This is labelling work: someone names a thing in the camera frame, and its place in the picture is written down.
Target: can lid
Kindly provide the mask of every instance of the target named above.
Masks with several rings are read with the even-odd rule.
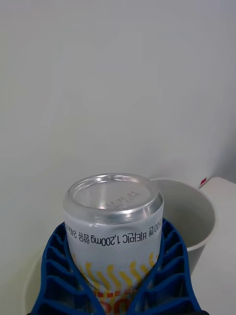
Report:
[[[98,224],[123,224],[145,219],[163,204],[156,183],[148,178],[111,173],[87,177],[73,184],[64,209],[75,219]]]

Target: white surface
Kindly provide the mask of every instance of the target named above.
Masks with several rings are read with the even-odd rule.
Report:
[[[78,179],[131,172],[197,187],[223,174],[236,150],[235,14],[228,0],[0,2],[6,315],[18,312],[6,288]]]
[[[213,178],[202,190],[219,208],[219,226],[192,275],[202,309],[210,315],[236,313],[236,184]]]

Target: silver can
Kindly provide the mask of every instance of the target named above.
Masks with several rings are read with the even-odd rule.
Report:
[[[155,182],[91,176],[71,186],[63,205],[74,263],[106,314],[124,314],[159,255],[164,201]]]

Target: blue plastic holder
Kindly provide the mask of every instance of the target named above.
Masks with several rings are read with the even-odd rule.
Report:
[[[163,219],[159,258],[136,293],[126,315],[174,315],[200,311],[194,295],[186,246]],[[33,315],[105,315],[75,266],[64,223],[50,237],[41,265],[41,288]]]

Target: can rim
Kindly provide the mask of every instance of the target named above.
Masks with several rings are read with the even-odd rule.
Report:
[[[128,209],[101,209],[101,208],[92,208],[86,205],[79,203],[75,199],[75,195],[83,188],[89,187],[95,183],[102,183],[106,181],[114,180],[114,178],[122,177],[123,180],[136,182],[138,184],[143,184],[150,191],[150,197],[144,202],[141,202],[139,205],[131,206]],[[145,217],[150,216],[151,214],[158,211],[163,205],[163,197],[160,193],[157,185],[148,178],[133,175],[128,173],[107,173],[99,174],[95,176],[89,176],[84,179],[81,179],[78,182],[75,182],[67,191],[66,196],[63,201],[63,207],[67,214],[72,216],[74,219],[85,220],[85,221],[94,221],[98,224],[109,223],[109,224],[119,224],[117,222],[122,218],[122,223],[128,223],[132,221],[139,221]]]

